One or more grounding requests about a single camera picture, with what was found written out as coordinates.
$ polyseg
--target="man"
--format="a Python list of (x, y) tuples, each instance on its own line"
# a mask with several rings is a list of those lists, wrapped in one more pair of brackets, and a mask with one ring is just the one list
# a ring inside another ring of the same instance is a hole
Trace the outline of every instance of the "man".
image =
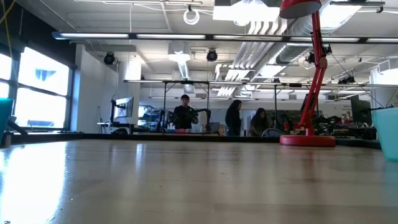
[(192, 129), (192, 124), (197, 124), (198, 120), (196, 118), (195, 110), (192, 109), (189, 104), (189, 96), (181, 96), (181, 106), (174, 109), (174, 125), (175, 129)]

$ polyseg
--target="teal container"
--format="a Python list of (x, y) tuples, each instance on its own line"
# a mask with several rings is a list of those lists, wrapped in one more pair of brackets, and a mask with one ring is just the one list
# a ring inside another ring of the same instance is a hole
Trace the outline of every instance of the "teal container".
[(373, 121), (384, 157), (398, 161), (398, 108), (373, 111)]
[(0, 98), (0, 142), (12, 112), (12, 99)]

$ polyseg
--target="lamp arm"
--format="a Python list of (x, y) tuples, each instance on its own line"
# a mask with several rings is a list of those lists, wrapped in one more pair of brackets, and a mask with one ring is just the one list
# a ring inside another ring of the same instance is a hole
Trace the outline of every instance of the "lamp arm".
[(312, 118), (315, 107), (318, 103), (318, 96), (322, 86), (322, 80), (328, 67), (328, 60), (326, 59), (325, 49), (322, 45), (322, 34), (320, 25), (319, 11), (312, 14), (312, 44), (315, 54), (315, 74), (312, 80), (311, 89), (308, 93), (304, 103), (304, 110), (301, 115), (300, 125), (306, 130), (307, 136), (315, 135), (312, 125)]

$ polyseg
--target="long hair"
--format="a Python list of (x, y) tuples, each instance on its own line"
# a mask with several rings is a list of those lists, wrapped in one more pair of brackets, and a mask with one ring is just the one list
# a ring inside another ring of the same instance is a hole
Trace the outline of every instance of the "long hair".
[[(260, 114), (264, 112), (266, 116), (264, 119), (261, 118)], [(256, 115), (251, 119), (251, 124), (255, 127), (262, 127), (262, 128), (268, 128), (268, 119), (267, 119), (267, 113), (264, 108), (259, 108), (256, 111)]]
[(234, 100), (226, 111), (225, 123), (229, 126), (232, 123), (232, 119), (239, 118), (239, 105), (242, 103), (240, 100)]

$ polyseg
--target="security camera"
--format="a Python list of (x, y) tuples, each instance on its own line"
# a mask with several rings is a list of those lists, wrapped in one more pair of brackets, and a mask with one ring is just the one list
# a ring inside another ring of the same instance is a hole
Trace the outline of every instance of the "security camera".
[(104, 63), (106, 65), (114, 65), (116, 63), (116, 58), (114, 57), (114, 52), (106, 53), (106, 56), (104, 58)]
[(216, 50), (210, 49), (209, 52), (207, 53), (207, 61), (208, 62), (215, 62), (217, 61), (217, 53)]

